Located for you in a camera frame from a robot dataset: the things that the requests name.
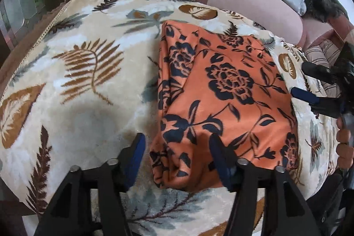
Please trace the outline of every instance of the striped fabric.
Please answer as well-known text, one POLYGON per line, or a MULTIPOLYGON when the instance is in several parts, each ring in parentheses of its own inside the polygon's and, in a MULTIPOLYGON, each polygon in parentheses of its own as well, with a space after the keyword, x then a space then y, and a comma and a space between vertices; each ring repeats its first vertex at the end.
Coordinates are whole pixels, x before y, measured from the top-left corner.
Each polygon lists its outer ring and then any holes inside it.
POLYGON ((333 66, 341 51, 329 39, 324 40, 320 44, 320 47, 322 48, 323 54, 325 55, 326 59, 328 60, 328 63, 330 64, 330 66, 333 66))
MULTIPOLYGON (((339 53, 337 46, 326 39, 319 46, 312 46, 306 50, 305 55, 310 62, 330 68, 336 62, 339 53)), ((321 84, 328 97, 339 97, 341 92, 338 85, 323 81, 321 81, 321 84)))

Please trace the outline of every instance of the black flower pattern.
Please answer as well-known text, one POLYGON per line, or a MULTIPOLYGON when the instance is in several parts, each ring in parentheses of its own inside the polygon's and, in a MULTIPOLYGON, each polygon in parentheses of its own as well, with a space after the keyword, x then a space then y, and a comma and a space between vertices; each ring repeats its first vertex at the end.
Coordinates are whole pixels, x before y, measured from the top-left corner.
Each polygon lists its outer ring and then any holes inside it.
POLYGON ((171 105, 171 87, 168 80, 161 82, 161 90, 158 95, 158 109, 166 113, 166 110, 171 105))
POLYGON ((296 169, 298 166, 298 140, 295 134, 288 133, 283 148, 280 150, 283 156, 283 167, 287 170, 296 169))
POLYGON ((237 70, 229 63, 212 65, 205 70, 212 79, 209 88, 215 92, 217 98, 220 100, 237 98, 243 105, 254 103, 251 90, 254 81, 247 72, 237 70))
POLYGON ((193 66, 195 50, 188 42, 176 42, 169 48, 169 67, 172 76, 188 77, 193 66))
POLYGON ((164 117, 164 121, 166 122, 174 122, 172 127, 173 129, 168 130, 162 134, 162 137, 167 143, 177 142, 180 143, 185 134, 186 129, 189 127, 188 120, 181 118, 175 114, 167 114, 164 117))
POLYGON ((218 35, 222 42, 226 43, 228 46, 232 46, 232 48, 243 45, 244 39, 242 36, 218 35))

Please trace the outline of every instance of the brown leaf print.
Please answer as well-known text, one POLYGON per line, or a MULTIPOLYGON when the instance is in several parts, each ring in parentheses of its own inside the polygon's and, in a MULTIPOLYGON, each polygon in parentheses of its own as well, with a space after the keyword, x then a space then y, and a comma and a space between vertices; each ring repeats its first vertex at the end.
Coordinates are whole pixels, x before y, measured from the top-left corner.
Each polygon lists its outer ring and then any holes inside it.
POLYGON ((58 54, 53 58, 65 61, 68 74, 65 77, 70 80, 62 85, 67 90, 61 93, 66 98, 62 104, 78 97, 79 95, 91 90, 99 98, 107 102, 108 105, 113 103, 105 96, 97 91, 97 87, 114 77, 120 68, 118 65, 123 58, 119 58, 123 52, 116 50, 119 48, 113 46, 114 41, 107 43, 107 40, 100 43, 100 39, 93 44, 84 42, 81 47, 74 45, 74 49, 58 54))
POLYGON ((196 6, 180 6, 179 10, 190 14, 195 19, 210 20, 218 16, 217 10, 206 8, 206 7, 196 7, 196 6))
POLYGON ((243 16, 240 14, 233 12, 232 10, 226 10, 222 9, 223 12, 226 12, 229 16, 231 16, 233 19, 243 19, 243 16))
POLYGON ((292 47, 289 47, 284 41, 283 41, 283 47, 291 52, 291 54, 294 56, 297 62, 300 62, 299 56, 296 54, 296 52, 293 50, 292 47))
POLYGON ((305 73, 302 72, 302 70, 301 70, 301 74, 302 74, 302 77, 303 77, 303 79, 304 79, 304 81, 305 81, 306 90, 307 90, 308 92, 312 92, 312 91, 311 91, 311 86, 310 86, 310 84, 309 84, 309 81, 308 81, 308 79, 307 79, 305 73))
POLYGON ((301 176, 302 167, 303 167, 303 159, 301 157, 300 149, 299 149, 299 153, 298 153, 298 159, 299 159, 299 166, 297 167, 297 169, 293 169, 293 170, 289 171, 289 174, 290 174, 291 178, 293 179, 295 185, 305 186, 303 183, 300 182, 300 176, 301 176))
MULTIPOLYGON (((254 225, 253 225, 253 229, 256 228, 256 226, 258 225, 258 223, 260 222, 262 215, 263 215, 263 211, 264 211, 264 202, 265 199, 264 197, 262 199, 260 199, 259 201, 257 201, 257 206, 256 206, 256 216, 254 217, 254 225)), ((221 223, 220 225, 205 231, 201 234, 199 234, 199 236, 223 236, 226 230, 226 226, 227 226, 227 221, 221 223)))
POLYGON ((119 0, 103 0, 103 3, 101 3, 98 6, 94 7, 92 11, 93 12, 105 13, 103 11, 113 7, 114 4, 116 4, 117 1, 119 1, 119 0))
POLYGON ((327 178, 329 175, 332 175, 335 170, 336 170, 336 165, 334 164, 334 161, 331 160, 331 161, 328 163, 326 178, 327 178))
POLYGON ((292 62, 290 56, 287 53, 280 54, 278 57, 279 64, 281 68, 288 72, 292 79, 296 79, 296 70, 294 63, 292 62))
POLYGON ((17 91, 3 101, 0 107, 0 130, 4 148, 10 148, 16 141, 44 86, 36 85, 17 91))
POLYGON ((26 199, 27 204, 38 216, 43 214, 48 205, 45 200, 47 197, 45 188, 47 187, 47 173, 50 168, 49 152, 51 150, 52 146, 48 146, 48 132, 42 125, 41 146, 37 153, 36 165, 33 167, 33 173, 31 174, 32 181, 29 181, 29 186, 27 186, 28 199, 26 199))

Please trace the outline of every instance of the gray leaf print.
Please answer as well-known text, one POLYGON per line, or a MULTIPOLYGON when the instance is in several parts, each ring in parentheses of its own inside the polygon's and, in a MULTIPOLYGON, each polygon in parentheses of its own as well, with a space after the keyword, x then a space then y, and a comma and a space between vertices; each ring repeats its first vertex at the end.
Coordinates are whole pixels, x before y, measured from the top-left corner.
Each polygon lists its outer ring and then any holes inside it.
POLYGON ((158 85, 159 76, 154 76, 145 86, 141 97, 143 99, 143 103, 153 102, 157 100, 157 85, 158 85))
POLYGON ((44 55, 46 55, 46 54, 48 53, 48 51, 49 51, 49 46, 45 46, 44 49, 42 50, 42 52, 41 52, 39 55, 37 55, 37 57, 36 57, 33 61, 27 63, 26 65, 21 66, 21 67, 17 70, 17 72, 15 73, 15 75, 13 76, 13 78, 10 80, 9 85, 10 85, 11 87, 13 87, 14 84, 15 84, 16 82, 18 82, 18 80, 20 79, 20 77, 22 77, 27 71, 29 71, 29 70, 36 64, 36 62, 37 62, 40 58, 42 58, 44 55))
POLYGON ((131 197, 121 194, 127 221, 132 231, 146 236, 157 236, 155 228, 174 230, 175 222, 190 222, 191 213, 201 211, 198 205, 210 198, 209 190, 187 193, 164 189, 159 197, 148 189, 144 195, 134 193, 131 197))

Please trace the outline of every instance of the white leaf print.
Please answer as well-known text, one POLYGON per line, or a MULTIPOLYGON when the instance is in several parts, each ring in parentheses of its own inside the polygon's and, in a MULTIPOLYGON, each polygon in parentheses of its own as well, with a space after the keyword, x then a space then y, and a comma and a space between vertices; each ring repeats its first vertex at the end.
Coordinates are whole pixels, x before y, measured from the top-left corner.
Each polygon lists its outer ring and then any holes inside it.
POLYGON ((196 7, 191 5, 180 6, 179 10, 191 14, 192 17, 201 20, 210 20, 218 16, 217 10, 206 8, 206 7, 196 7))
POLYGON ((280 54, 278 60, 281 68, 288 72, 292 79, 296 79, 295 66, 289 55, 286 53, 280 54))
POLYGON ((0 130, 3 139, 6 138, 5 134, 7 134, 7 132, 12 128, 14 115, 16 113, 20 113, 20 108, 29 99, 30 99, 30 94, 27 93, 19 99, 10 101, 8 105, 5 107, 4 113, 0 120, 0 130))

